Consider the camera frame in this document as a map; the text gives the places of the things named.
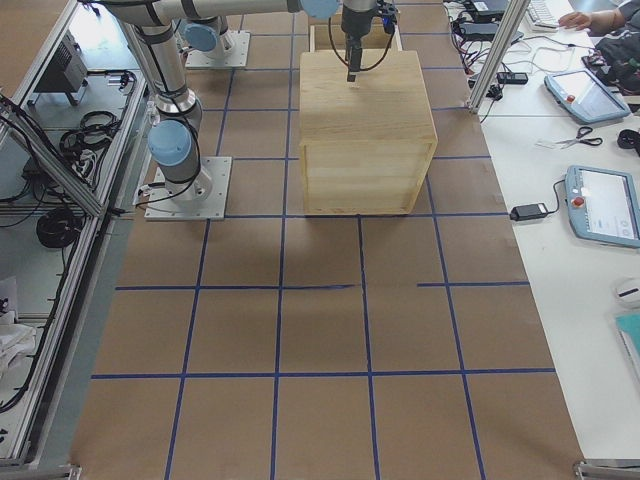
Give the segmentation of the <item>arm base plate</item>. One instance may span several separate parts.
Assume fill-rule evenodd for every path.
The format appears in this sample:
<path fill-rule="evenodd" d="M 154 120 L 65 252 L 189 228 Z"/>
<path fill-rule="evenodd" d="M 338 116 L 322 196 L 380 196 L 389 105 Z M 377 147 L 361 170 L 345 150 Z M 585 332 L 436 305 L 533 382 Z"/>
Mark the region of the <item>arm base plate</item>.
<path fill-rule="evenodd" d="M 223 220 L 232 170 L 231 157 L 203 156 L 201 169 L 194 183 L 183 193 L 177 184 L 169 188 L 154 188 L 145 204 L 144 217 L 148 221 Z"/>
<path fill-rule="evenodd" d="M 245 68 L 251 34 L 227 30 L 218 35 L 211 29 L 186 33 L 190 50 L 186 68 L 191 70 Z"/>

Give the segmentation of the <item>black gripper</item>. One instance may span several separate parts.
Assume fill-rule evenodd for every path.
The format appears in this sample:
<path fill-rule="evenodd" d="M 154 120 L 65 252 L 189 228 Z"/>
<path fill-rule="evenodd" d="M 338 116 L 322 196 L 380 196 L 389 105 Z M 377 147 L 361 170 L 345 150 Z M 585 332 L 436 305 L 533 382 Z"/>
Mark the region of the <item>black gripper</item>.
<path fill-rule="evenodd" d="M 347 81 L 354 82 L 356 71 L 361 69 L 362 38 L 371 31 L 374 18 L 380 18 L 387 35 L 395 33 L 397 8 L 384 0 L 344 0 L 341 30 L 345 34 Z"/>

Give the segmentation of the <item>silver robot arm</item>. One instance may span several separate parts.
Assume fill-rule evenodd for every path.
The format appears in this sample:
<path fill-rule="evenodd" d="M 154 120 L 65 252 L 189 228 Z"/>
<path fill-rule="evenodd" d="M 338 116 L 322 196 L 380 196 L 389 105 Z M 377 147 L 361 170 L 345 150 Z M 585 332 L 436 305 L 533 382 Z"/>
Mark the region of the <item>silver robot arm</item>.
<path fill-rule="evenodd" d="M 178 33 L 191 49 L 203 52 L 211 58 L 222 58 L 228 50 L 225 35 L 228 21 L 225 16 L 215 16 L 201 20 L 180 20 Z"/>
<path fill-rule="evenodd" d="M 376 18 L 389 36 L 395 34 L 395 6 L 387 1 L 102 1 L 121 24 L 132 31 L 134 58 L 145 68 L 145 78 L 153 85 L 155 105 L 163 119 L 182 118 L 185 127 L 201 118 L 197 95 L 188 87 L 173 23 L 185 20 L 189 44 L 201 51 L 214 50 L 224 37 L 229 15 L 305 12 L 309 17 L 329 22 L 341 13 L 345 55 L 339 60 L 353 82 L 366 69 L 362 66 L 362 40 Z"/>

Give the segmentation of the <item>person's hand on desk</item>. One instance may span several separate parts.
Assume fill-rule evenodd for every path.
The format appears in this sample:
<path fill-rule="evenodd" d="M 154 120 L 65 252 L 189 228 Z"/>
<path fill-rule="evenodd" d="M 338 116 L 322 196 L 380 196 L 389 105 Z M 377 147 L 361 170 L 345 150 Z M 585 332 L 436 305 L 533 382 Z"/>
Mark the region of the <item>person's hand on desk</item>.
<path fill-rule="evenodd" d="M 589 29 L 593 23 L 593 16 L 588 12 L 572 12 L 558 19 L 558 26 L 566 29 Z"/>

